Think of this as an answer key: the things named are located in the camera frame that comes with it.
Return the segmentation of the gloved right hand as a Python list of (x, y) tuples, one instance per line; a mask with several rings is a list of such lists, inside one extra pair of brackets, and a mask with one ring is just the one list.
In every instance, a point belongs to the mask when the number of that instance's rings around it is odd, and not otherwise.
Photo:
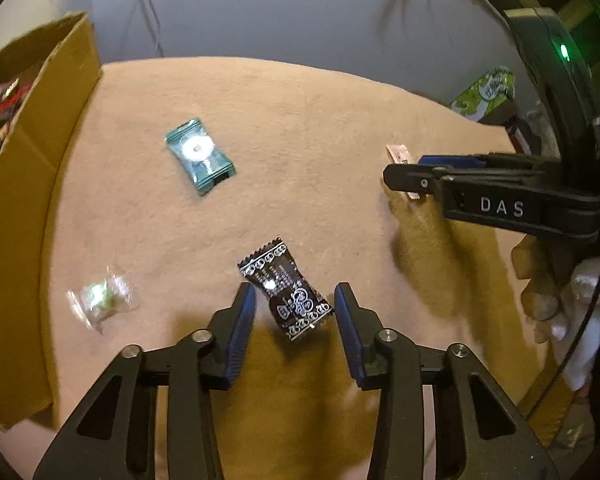
[(526, 317), (534, 323), (538, 344), (552, 346), (557, 363), (565, 363), (562, 377), (577, 391), (592, 373), (600, 348), (600, 296), (571, 358), (566, 354), (584, 320), (600, 277), (600, 256), (575, 263), (564, 246), (550, 249), (525, 236), (510, 253), (517, 278), (527, 286), (520, 295)]

